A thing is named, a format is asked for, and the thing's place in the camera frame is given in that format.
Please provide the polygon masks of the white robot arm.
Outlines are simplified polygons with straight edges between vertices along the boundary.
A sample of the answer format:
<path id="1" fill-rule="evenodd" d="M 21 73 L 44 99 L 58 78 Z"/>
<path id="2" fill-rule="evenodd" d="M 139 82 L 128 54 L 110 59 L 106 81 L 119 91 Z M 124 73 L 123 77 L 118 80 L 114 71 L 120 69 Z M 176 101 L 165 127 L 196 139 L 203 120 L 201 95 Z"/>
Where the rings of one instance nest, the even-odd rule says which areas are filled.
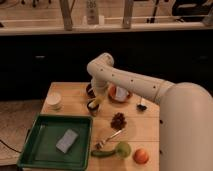
<path id="1" fill-rule="evenodd" d="M 112 83 L 159 106 L 159 171 L 213 171 L 213 96 L 205 88 L 116 69 L 109 53 L 87 72 L 97 96 Z"/>

